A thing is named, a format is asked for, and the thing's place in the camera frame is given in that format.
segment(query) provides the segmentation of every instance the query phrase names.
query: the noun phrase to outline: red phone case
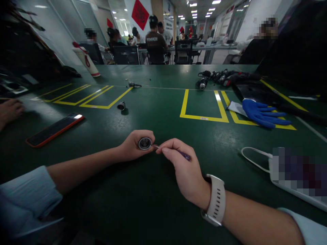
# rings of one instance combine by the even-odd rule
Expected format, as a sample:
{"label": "red phone case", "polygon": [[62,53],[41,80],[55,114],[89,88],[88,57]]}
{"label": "red phone case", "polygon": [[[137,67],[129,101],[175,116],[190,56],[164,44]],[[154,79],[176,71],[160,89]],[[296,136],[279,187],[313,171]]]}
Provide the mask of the red phone case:
{"label": "red phone case", "polygon": [[72,126],[74,126],[75,124],[77,124],[78,122],[82,121],[85,117],[84,116],[81,116],[79,119],[77,119],[76,121],[72,122],[71,124],[69,124],[67,127],[63,128],[62,130],[60,130],[59,132],[55,133],[54,135],[50,136],[49,138],[47,138],[45,141],[43,141],[42,143],[36,145],[36,146],[33,146],[31,145],[27,140],[29,138],[27,138],[25,140],[25,142],[33,147],[33,148],[40,148],[41,146],[44,146],[46,143],[50,142],[51,140],[53,140],[55,137],[57,137],[58,135],[62,134],[63,132],[65,132],[67,129],[71,128]]}

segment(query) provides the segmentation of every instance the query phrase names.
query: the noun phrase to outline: green workbench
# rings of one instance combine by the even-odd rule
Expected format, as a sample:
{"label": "green workbench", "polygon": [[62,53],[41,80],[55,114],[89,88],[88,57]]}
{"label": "green workbench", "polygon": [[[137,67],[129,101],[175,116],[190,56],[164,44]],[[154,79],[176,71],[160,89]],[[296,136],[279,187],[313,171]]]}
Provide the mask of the green workbench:
{"label": "green workbench", "polygon": [[[1,174],[9,181],[41,165],[52,165],[121,144],[135,129],[154,131],[155,143],[178,138],[195,149],[203,174],[225,182],[227,190],[273,208],[285,207],[327,226],[327,214],[281,190],[240,155],[251,146],[265,152],[293,147],[307,156],[326,158],[326,143],[292,115],[288,128],[268,130],[226,111],[227,100],[239,102],[231,88],[208,83],[195,90],[198,73],[223,69],[254,71],[246,65],[97,66],[101,77],[51,84],[22,96],[27,111],[0,133]],[[130,90],[128,82],[142,88]],[[271,84],[288,96],[284,88]],[[125,101],[128,110],[117,110]],[[322,112],[318,101],[297,101]],[[42,148],[25,139],[71,112],[86,118]],[[324,136],[326,128],[313,125]],[[265,157],[253,156],[265,168]],[[109,167],[84,182],[54,210],[77,229],[104,242],[121,244],[239,244],[224,227],[204,221],[198,207],[180,193],[173,165],[163,155],[148,154]]]}

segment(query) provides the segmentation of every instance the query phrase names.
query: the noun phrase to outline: red decoration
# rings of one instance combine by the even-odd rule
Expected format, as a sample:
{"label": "red decoration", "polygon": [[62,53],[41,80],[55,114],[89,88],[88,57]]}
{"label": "red decoration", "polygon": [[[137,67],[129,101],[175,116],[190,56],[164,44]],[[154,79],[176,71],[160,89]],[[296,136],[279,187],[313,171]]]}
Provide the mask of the red decoration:
{"label": "red decoration", "polygon": [[136,0],[132,12],[132,18],[139,25],[139,27],[144,31],[145,25],[150,14],[144,8],[140,0]]}
{"label": "red decoration", "polygon": [[110,28],[113,28],[113,24],[111,23],[111,21],[107,18],[107,26]]}

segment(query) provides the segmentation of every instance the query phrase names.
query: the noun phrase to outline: screwdriver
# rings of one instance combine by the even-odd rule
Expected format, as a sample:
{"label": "screwdriver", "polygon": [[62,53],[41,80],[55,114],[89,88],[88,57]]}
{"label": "screwdriver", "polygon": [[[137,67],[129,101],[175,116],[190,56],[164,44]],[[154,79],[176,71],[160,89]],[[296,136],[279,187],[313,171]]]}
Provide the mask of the screwdriver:
{"label": "screwdriver", "polygon": [[186,160],[190,161],[191,160],[191,157],[188,155],[188,154],[185,154],[179,150],[177,150]]}

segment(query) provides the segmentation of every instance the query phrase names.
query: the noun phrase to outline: ceiling light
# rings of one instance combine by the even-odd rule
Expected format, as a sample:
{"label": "ceiling light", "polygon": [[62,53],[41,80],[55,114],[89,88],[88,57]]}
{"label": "ceiling light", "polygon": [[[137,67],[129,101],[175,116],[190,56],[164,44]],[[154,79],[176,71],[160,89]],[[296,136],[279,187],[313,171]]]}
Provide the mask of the ceiling light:
{"label": "ceiling light", "polygon": [[35,7],[38,7],[40,9],[46,9],[46,8],[48,8],[47,6],[43,6],[43,5],[35,5]]}

